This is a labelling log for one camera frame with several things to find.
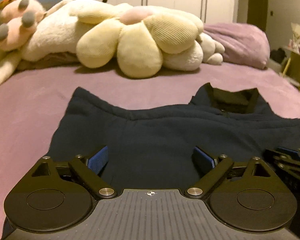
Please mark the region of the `navy blue zip jacket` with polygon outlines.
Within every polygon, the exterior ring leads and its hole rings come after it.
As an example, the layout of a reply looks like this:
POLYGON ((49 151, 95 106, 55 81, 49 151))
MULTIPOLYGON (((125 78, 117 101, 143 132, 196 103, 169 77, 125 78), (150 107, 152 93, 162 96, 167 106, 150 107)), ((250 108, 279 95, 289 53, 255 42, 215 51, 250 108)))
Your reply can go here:
POLYGON ((257 89, 228 92, 204 84, 186 105, 127 110, 77 88, 55 131, 54 161, 108 147, 101 178, 122 189, 185 189, 198 181, 195 147, 235 161, 267 148, 300 148, 300 119, 276 115, 257 89))

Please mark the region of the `pink bed cover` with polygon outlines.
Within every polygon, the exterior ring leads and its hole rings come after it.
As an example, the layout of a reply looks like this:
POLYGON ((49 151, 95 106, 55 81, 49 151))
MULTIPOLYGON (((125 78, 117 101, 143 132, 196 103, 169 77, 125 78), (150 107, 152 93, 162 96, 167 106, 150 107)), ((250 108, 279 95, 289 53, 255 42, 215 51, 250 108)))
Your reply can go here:
POLYGON ((257 88, 271 109, 284 118, 300 118, 300 92, 271 69, 224 63, 202 64, 194 72, 162 69, 134 80, 116 64, 99 69, 63 66, 18 72, 0 86, 0 238, 6 195, 44 155, 77 87, 125 109, 186 104, 205 83, 223 90, 257 88))

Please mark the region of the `yellow legged side table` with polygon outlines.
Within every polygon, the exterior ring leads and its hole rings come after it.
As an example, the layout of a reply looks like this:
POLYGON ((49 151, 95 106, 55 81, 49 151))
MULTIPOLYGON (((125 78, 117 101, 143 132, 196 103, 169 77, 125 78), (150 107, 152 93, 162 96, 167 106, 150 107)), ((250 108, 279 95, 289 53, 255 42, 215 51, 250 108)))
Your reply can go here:
POLYGON ((284 46, 284 50, 289 52, 289 57, 283 66, 281 76, 300 91, 300 53, 288 46, 284 46))

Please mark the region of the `black bag on bin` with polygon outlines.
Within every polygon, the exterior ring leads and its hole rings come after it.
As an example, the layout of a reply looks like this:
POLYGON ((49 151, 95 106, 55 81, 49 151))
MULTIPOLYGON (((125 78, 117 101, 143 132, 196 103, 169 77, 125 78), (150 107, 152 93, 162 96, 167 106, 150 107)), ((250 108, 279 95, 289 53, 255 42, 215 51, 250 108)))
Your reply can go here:
POLYGON ((281 64, 286 57, 286 52, 282 48, 274 49, 270 52, 270 58, 279 64, 281 64))

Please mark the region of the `wrapped flower bouquet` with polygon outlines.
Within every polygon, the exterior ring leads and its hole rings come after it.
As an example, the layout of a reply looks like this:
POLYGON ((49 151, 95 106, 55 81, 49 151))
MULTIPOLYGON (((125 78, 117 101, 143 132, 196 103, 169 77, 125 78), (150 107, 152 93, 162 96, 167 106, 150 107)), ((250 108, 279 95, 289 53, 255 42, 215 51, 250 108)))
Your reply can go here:
POLYGON ((289 48, 300 54, 300 25, 291 23, 292 39, 289 41, 289 48))

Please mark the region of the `pink pillow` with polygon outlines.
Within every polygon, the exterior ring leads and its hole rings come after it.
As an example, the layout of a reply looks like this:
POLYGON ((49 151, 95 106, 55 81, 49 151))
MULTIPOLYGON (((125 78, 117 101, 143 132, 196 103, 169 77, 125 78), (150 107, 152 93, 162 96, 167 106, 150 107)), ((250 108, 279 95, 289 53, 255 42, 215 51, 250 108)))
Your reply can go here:
POLYGON ((270 58, 266 33, 246 23, 215 23, 204 26, 204 33, 221 43, 223 60, 257 69, 265 69, 270 58))

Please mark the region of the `cream flower plush cushion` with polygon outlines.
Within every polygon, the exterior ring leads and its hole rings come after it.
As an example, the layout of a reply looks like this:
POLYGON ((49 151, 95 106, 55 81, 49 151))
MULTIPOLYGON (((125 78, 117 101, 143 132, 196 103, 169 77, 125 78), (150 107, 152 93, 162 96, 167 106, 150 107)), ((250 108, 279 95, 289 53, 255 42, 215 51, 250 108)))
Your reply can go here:
POLYGON ((70 14, 93 26, 76 45, 76 55, 85 67, 100 68, 115 58, 125 76, 144 79, 162 67, 194 71, 203 61, 198 39, 204 25, 189 12, 98 2, 72 9, 70 14))

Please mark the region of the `white plush bunny toy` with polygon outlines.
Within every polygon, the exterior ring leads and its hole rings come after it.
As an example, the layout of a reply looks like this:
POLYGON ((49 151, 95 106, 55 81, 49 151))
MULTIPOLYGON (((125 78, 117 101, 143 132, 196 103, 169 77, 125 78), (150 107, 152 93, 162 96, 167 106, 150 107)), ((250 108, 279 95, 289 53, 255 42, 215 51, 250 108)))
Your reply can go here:
MULTIPOLYGON (((4 7, 0 12, 0 85, 16 70, 80 63, 76 45, 93 26, 78 22, 70 11, 98 2, 62 0, 46 10, 37 0, 15 0, 4 7)), ((202 63, 223 62, 225 48, 221 43, 204 31, 198 42, 204 53, 202 63)))

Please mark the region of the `dark wooden door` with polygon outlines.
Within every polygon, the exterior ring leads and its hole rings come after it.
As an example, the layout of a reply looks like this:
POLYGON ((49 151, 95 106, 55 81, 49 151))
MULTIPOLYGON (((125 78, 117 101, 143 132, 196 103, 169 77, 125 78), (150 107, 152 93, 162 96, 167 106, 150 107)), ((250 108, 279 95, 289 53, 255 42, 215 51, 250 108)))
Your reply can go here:
POLYGON ((268 0, 248 0, 247 24, 252 24, 266 31, 268 0))

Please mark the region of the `yellow plush toy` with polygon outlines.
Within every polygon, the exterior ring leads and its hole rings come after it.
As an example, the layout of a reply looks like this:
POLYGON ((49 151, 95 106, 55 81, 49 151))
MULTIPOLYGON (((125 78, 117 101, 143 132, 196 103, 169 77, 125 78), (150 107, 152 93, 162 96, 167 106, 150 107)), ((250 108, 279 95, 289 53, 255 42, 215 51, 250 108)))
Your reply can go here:
POLYGON ((11 4, 14 1, 15 0, 1 0, 0 1, 0 11, 2 11, 4 9, 4 7, 6 7, 7 5, 11 4))

